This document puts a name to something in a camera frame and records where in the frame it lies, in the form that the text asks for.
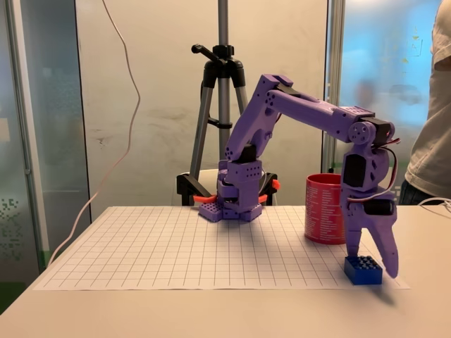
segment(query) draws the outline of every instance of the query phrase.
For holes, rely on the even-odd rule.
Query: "glass wall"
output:
[[[89,199],[74,0],[20,0],[49,254]],[[76,238],[90,224],[89,209]]]
[[[6,18],[0,0],[0,314],[39,274]]]
[[[431,33],[440,0],[346,0],[341,106],[361,106],[395,124],[400,185],[428,114]],[[337,142],[335,171],[348,145]]]

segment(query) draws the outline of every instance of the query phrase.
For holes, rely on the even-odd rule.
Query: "grid paper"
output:
[[[35,290],[358,289],[345,245],[304,237],[305,207],[267,206],[252,222],[211,223],[197,208],[111,207]],[[370,253],[363,243],[360,255]],[[383,284],[407,289],[384,272]]]

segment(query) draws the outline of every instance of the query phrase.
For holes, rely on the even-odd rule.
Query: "tripod handle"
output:
[[[226,62],[219,58],[216,54],[212,53],[211,51],[209,51],[207,48],[205,48],[204,46],[202,46],[201,44],[195,44],[191,47],[191,52],[193,52],[194,54],[202,54],[204,56],[206,56],[207,58],[209,58],[210,60],[212,60],[213,62],[219,63],[220,65],[225,65]]]

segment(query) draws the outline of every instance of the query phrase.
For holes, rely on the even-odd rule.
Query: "green floor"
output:
[[[25,283],[0,283],[0,315],[24,292]]]

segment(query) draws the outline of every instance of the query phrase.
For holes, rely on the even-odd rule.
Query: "white t-shirt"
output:
[[[427,194],[451,199],[451,0],[438,9],[432,40],[428,120],[405,177]]]

